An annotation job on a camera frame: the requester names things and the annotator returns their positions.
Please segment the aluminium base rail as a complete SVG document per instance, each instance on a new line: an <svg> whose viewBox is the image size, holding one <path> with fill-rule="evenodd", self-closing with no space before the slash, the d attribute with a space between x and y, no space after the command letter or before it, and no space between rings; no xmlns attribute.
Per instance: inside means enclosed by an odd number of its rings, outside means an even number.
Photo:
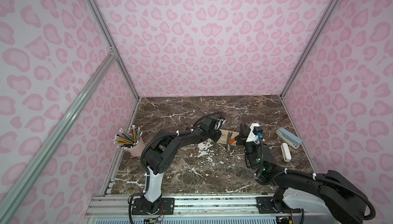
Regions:
<svg viewBox="0 0 393 224"><path fill-rule="evenodd" d="M259 214L256 198L272 194L170 194L174 198L173 215L132 215L132 203L139 196L94 197L85 224L307 224L312 215L307 210L290 214Z"/></svg>

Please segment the grey blue stapler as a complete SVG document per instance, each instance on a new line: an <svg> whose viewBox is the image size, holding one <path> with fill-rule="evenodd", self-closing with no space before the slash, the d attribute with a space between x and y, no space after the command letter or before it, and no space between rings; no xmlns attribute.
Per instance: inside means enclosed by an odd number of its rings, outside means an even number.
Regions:
<svg viewBox="0 0 393 224"><path fill-rule="evenodd" d="M294 149L298 149L303 143L302 139L300 139L299 137L297 137L283 127L277 129L276 134Z"/></svg>

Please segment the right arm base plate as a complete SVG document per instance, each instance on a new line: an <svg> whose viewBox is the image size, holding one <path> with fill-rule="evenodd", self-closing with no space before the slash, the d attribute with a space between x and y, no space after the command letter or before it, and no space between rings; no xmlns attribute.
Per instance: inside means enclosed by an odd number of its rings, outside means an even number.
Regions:
<svg viewBox="0 0 393 224"><path fill-rule="evenodd" d="M291 208L289 208L282 200L277 200L268 196L257 197L256 207L259 214L291 213Z"/></svg>

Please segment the pink cup of pencils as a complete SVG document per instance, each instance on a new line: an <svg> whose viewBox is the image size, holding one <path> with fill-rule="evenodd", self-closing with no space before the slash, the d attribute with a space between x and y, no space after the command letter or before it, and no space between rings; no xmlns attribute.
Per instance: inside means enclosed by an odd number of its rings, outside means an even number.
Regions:
<svg viewBox="0 0 393 224"><path fill-rule="evenodd" d="M139 127L132 125L128 129L120 128L118 133L115 134L113 143L118 148L122 148L128 152L132 157L138 157L142 155L145 148L143 139L141 138L142 131Z"/></svg>

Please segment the light wooden block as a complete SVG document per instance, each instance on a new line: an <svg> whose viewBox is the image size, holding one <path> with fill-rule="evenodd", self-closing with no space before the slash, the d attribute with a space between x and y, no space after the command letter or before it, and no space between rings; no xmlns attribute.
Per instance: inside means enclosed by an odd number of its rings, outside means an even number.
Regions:
<svg viewBox="0 0 393 224"><path fill-rule="evenodd" d="M234 132L234 131L228 131L228 130L221 130L221 137L218 140L218 143L221 144L227 144L228 138L229 138L229 143L231 146L236 146L236 140L235 137L239 135L239 132Z"/></svg>

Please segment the orange black claw hammer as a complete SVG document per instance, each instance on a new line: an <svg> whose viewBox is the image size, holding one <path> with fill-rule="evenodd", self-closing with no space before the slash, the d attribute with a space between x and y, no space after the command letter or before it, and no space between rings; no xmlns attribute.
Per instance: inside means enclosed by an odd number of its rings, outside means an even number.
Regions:
<svg viewBox="0 0 393 224"><path fill-rule="evenodd" d="M227 139L226 139L226 150L228 152L232 152L231 144L235 142L235 138L233 136L233 132L228 132Z"/></svg>

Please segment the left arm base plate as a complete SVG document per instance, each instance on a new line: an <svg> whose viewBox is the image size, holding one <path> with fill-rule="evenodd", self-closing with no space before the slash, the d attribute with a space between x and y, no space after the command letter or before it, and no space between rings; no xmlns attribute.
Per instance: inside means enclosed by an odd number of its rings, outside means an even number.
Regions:
<svg viewBox="0 0 393 224"><path fill-rule="evenodd" d="M173 215L175 207L174 198L158 198L154 202L148 201L144 196L136 198L132 203L132 215Z"/></svg>

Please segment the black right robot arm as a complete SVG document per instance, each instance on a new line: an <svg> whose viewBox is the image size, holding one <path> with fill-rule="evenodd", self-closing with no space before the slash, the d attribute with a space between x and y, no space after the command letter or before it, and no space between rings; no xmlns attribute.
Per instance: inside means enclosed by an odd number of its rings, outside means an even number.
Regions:
<svg viewBox="0 0 393 224"><path fill-rule="evenodd" d="M275 210L290 205L284 201L284 194L293 189L322 200L329 213L342 224L361 224L376 217L376 210L367 196L339 172L308 173L275 164L259 124L242 123L235 141L243 146L246 166L255 170L256 182L278 187L272 200Z"/></svg>

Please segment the small white cylinder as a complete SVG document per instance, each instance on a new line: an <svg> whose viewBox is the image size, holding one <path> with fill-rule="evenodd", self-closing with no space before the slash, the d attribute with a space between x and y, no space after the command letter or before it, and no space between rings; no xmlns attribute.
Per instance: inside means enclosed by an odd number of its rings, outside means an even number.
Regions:
<svg viewBox="0 0 393 224"><path fill-rule="evenodd" d="M292 156L289 150L289 145L287 143L282 143L280 148L281 148L283 160L285 162L290 162L292 160Z"/></svg>

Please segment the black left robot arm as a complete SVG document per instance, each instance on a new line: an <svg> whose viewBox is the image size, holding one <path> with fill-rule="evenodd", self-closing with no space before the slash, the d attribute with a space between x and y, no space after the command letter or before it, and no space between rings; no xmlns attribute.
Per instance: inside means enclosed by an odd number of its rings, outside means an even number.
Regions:
<svg viewBox="0 0 393 224"><path fill-rule="evenodd" d="M225 117L216 111L200 117L190 128L184 131L168 132L160 130L140 155L140 163L145 170L145 188L138 195L154 205L162 196L164 173L171 166L178 150L189 145L198 145L207 140L217 142L221 135L221 127Z"/></svg>

